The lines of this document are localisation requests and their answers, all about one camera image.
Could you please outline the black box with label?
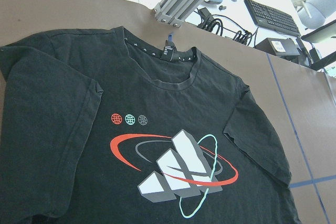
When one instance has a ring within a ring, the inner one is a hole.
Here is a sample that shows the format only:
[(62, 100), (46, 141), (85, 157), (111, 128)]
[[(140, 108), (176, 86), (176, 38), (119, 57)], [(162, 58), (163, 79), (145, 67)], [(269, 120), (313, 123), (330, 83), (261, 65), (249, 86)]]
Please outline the black box with label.
[(256, 49), (277, 57), (295, 57), (300, 53), (292, 39), (266, 38), (255, 46)]

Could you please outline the black graphic t-shirt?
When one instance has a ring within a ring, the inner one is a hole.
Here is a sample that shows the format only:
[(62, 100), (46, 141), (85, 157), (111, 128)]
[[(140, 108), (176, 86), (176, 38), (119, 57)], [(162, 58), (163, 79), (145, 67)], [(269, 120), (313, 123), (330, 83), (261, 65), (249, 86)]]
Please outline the black graphic t-shirt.
[(1, 223), (299, 223), (248, 85), (123, 27), (1, 47)]

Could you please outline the black computer keyboard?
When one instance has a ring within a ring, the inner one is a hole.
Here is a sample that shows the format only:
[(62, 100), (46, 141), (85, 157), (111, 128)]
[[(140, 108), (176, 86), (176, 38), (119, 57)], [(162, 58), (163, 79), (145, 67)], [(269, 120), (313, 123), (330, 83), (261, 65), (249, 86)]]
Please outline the black computer keyboard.
[(300, 31), (291, 15), (253, 0), (244, 0), (255, 25), (276, 32), (300, 37)]

